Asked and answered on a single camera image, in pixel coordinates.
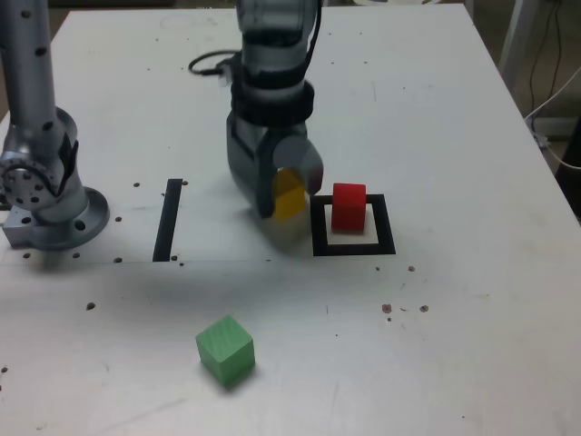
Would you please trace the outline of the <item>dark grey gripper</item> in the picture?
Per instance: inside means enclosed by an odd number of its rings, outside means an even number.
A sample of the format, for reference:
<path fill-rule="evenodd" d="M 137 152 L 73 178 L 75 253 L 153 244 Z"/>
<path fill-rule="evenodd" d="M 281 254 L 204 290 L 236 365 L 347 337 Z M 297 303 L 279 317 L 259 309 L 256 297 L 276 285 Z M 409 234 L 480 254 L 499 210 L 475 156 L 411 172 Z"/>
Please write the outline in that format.
<path fill-rule="evenodd" d="M 272 183 L 276 168 L 293 170 L 308 194 L 320 190 L 323 161 L 307 132 L 306 124 L 264 127 L 238 116 L 227 117 L 227 158 L 232 178 L 260 218 L 270 218 L 274 212 Z M 273 136 L 285 138 L 274 148 Z"/>

